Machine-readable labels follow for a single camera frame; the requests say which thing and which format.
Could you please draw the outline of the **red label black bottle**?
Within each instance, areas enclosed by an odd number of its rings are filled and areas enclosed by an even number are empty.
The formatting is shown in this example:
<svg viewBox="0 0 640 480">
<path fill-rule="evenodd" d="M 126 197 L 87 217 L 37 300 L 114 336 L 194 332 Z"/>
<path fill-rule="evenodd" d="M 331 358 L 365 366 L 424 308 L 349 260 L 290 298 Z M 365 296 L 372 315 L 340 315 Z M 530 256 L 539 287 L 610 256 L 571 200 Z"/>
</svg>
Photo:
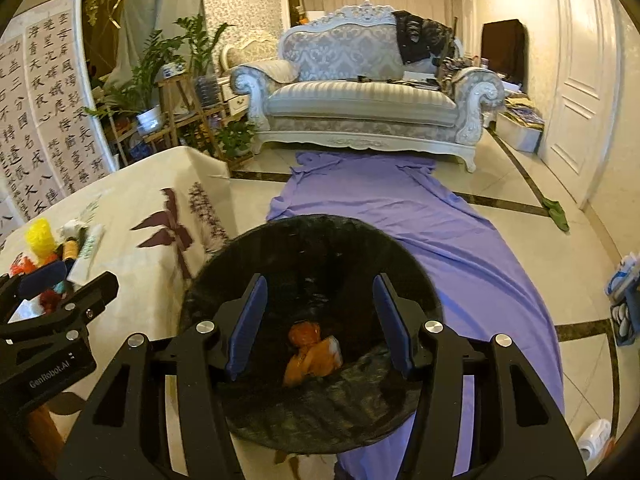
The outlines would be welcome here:
<svg viewBox="0 0 640 480">
<path fill-rule="evenodd" d="M 52 254 L 50 255 L 48 258 L 46 258 L 46 260 L 44 260 L 43 265 L 45 266 L 46 264 L 52 263 L 58 261 L 58 255 L 57 254 Z"/>
</svg>

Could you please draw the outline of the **white green tube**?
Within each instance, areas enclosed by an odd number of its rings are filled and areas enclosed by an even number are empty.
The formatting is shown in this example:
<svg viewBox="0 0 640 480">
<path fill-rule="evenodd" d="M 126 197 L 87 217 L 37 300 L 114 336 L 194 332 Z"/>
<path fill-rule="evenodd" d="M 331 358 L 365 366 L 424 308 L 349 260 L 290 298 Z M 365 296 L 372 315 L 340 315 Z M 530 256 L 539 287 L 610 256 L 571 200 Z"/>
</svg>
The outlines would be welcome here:
<svg viewBox="0 0 640 480">
<path fill-rule="evenodd" d="M 67 281 L 79 286 L 88 283 L 90 269 L 99 250 L 104 232 L 103 224 L 96 224 L 88 229 L 85 243 L 82 245 L 78 258 L 70 269 L 70 273 L 67 274 Z"/>
</svg>

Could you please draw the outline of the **yellow foam net bundle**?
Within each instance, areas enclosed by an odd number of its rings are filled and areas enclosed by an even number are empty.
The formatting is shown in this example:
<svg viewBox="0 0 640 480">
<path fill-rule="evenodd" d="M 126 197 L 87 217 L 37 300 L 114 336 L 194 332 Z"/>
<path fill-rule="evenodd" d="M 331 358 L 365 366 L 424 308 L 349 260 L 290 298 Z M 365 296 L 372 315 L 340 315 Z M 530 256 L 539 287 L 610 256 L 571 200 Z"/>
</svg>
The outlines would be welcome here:
<svg viewBox="0 0 640 480">
<path fill-rule="evenodd" d="M 29 249 L 39 261 L 46 261 L 58 248 L 46 218 L 39 218 L 32 222 L 25 238 Z"/>
</svg>

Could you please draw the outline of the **gold label black bottle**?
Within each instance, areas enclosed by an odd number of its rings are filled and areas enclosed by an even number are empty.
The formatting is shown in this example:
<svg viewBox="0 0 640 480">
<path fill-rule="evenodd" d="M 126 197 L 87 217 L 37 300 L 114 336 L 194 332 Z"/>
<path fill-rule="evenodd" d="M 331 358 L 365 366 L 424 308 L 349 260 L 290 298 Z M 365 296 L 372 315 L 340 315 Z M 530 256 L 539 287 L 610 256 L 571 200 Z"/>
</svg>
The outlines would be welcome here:
<svg viewBox="0 0 640 480">
<path fill-rule="evenodd" d="M 62 260 L 66 265 L 67 271 L 73 269 L 73 266 L 80 255 L 81 249 L 84 247 L 87 231 L 88 228 L 85 228 L 81 231 L 78 238 L 63 240 Z"/>
</svg>

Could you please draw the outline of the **orange plastic bag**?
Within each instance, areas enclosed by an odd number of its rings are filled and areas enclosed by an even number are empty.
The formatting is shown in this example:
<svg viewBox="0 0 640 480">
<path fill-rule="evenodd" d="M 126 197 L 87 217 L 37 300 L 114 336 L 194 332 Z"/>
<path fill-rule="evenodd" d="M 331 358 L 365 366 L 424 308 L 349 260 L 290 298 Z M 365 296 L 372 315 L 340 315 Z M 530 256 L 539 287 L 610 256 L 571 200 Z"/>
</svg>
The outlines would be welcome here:
<svg viewBox="0 0 640 480">
<path fill-rule="evenodd" d="M 307 378 L 329 376 L 343 365 L 340 343 L 334 336 L 322 338 L 318 323 L 294 324 L 288 341 L 297 353 L 288 361 L 283 377 L 285 387 L 300 385 Z"/>
</svg>

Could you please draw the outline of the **white tissue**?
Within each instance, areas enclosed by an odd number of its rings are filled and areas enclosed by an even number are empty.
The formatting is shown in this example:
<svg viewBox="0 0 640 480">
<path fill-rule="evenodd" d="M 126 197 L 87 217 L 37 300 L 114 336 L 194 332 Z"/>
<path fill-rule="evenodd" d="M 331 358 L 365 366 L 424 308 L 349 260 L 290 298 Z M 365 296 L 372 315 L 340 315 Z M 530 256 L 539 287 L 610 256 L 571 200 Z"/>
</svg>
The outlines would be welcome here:
<svg viewBox="0 0 640 480">
<path fill-rule="evenodd" d="M 38 297 L 31 300 L 23 300 L 10 317 L 9 322 L 26 321 L 30 318 L 38 318 L 38 316 L 44 315 L 45 313 L 46 311 L 40 304 Z"/>
</svg>

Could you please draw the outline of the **red orange foam net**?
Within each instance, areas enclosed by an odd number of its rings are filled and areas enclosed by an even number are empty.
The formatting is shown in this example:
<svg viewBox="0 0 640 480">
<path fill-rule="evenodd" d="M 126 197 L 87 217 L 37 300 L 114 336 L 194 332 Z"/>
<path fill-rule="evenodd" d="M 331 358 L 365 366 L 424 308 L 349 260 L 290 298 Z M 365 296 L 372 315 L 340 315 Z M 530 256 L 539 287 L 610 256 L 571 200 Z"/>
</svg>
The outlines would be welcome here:
<svg viewBox="0 0 640 480">
<path fill-rule="evenodd" d="M 38 266 L 32 261 L 29 256 L 24 254 L 18 254 L 9 268 L 9 274 L 11 276 L 20 275 L 20 274 L 31 274 L 38 269 Z"/>
</svg>

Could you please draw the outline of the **dark red crumpled wrapper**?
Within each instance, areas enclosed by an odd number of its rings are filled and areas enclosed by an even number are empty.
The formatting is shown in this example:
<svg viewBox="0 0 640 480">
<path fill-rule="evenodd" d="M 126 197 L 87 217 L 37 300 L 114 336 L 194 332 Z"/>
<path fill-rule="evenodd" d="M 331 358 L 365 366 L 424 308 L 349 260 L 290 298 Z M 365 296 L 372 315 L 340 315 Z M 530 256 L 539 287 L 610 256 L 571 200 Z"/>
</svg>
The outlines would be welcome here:
<svg viewBox="0 0 640 480">
<path fill-rule="evenodd" d="M 53 289 L 47 289 L 39 295 L 39 304 L 45 314 L 56 311 L 62 301 L 62 296 Z"/>
</svg>

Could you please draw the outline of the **small crumpled paper ball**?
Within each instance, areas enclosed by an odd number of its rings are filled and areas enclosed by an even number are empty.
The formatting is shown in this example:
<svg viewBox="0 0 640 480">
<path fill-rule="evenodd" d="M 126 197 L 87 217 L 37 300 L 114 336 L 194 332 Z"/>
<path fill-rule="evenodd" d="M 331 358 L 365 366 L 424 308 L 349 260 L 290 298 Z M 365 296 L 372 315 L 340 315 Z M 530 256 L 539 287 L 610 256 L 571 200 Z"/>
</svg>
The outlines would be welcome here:
<svg viewBox="0 0 640 480">
<path fill-rule="evenodd" d="M 78 219 L 68 220 L 64 223 L 58 232 L 62 240 L 68 240 L 69 238 L 78 238 L 81 231 L 87 227 L 87 223 Z"/>
</svg>

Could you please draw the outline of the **white plastic bottle on floor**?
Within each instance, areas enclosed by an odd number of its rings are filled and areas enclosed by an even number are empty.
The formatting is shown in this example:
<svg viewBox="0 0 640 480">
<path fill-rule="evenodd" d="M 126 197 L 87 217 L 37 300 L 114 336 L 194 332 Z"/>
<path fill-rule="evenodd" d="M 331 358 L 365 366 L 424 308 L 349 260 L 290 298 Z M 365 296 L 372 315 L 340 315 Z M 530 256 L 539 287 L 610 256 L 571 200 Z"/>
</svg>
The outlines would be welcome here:
<svg viewBox="0 0 640 480">
<path fill-rule="evenodd" d="M 585 463 L 595 460 L 604 450 L 610 440 L 612 431 L 611 422 L 607 419 L 598 419 L 590 424 L 577 440 L 577 447 Z"/>
</svg>

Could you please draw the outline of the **blue basket with shoes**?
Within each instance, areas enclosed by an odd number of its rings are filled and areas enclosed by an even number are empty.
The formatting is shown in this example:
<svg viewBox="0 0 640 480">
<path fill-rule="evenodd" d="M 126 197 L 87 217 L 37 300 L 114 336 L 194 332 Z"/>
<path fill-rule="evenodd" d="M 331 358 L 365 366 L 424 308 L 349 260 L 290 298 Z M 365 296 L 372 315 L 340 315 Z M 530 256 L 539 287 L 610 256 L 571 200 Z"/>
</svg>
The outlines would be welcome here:
<svg viewBox="0 0 640 480">
<path fill-rule="evenodd" d="M 612 278 L 605 285 L 610 300 L 610 315 L 616 344 L 628 346 L 639 336 L 640 330 L 640 259 L 631 252 L 618 264 Z"/>
</svg>

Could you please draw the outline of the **wooden plant stand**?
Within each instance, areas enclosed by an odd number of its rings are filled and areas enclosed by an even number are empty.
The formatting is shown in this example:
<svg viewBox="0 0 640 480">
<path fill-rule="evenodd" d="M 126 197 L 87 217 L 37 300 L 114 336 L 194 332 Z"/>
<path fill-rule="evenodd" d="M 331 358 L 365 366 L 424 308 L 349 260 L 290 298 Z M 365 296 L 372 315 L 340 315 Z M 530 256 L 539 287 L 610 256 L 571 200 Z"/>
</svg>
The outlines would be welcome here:
<svg viewBox="0 0 640 480">
<path fill-rule="evenodd" d="M 218 139 L 220 129 L 229 121 L 224 102 L 203 106 L 188 73 L 161 79 L 156 86 L 163 123 L 157 131 L 143 138 L 152 152 L 157 152 L 157 142 L 162 148 L 176 148 L 181 144 L 180 130 L 193 126 L 192 143 L 213 158 L 226 162 Z"/>
</svg>

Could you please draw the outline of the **ornate white grey sofa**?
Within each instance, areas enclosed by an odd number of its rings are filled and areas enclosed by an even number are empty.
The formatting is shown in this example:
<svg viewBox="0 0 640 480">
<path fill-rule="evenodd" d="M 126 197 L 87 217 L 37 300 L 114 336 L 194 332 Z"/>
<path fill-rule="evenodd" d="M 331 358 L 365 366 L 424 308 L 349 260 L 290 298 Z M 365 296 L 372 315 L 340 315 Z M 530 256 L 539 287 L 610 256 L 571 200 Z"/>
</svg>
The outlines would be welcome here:
<svg viewBox="0 0 640 480">
<path fill-rule="evenodd" d="M 307 143 L 326 148 L 416 151 L 460 158 L 475 169 L 484 113 L 504 105 L 499 76 L 464 66 L 401 61 L 390 6 L 344 6 L 285 32 L 278 55 L 243 63 L 230 86 L 247 96 L 256 148 Z"/>
</svg>

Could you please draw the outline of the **dark brown covered cabinet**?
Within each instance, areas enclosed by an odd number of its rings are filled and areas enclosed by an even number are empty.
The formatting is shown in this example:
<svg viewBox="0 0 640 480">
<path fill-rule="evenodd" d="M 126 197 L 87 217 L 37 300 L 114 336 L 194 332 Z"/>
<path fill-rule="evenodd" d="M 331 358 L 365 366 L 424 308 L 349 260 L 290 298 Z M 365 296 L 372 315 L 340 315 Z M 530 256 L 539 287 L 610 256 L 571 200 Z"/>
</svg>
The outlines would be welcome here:
<svg viewBox="0 0 640 480">
<path fill-rule="evenodd" d="M 488 67 L 512 84 L 525 78 L 526 32 L 519 20 L 485 23 L 480 42 L 480 56 Z"/>
</svg>

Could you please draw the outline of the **black jacket on sofa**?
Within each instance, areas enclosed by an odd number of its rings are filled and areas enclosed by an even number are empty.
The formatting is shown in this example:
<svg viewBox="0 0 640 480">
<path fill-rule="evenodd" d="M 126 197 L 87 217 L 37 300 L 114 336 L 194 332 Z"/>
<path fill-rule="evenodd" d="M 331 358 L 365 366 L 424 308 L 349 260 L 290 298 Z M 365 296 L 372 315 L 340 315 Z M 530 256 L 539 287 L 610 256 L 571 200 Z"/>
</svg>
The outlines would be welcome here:
<svg viewBox="0 0 640 480">
<path fill-rule="evenodd" d="M 454 54 L 454 30 L 430 18 L 394 11 L 396 38 L 401 61 L 413 64 L 430 60 L 438 65 Z"/>
</svg>

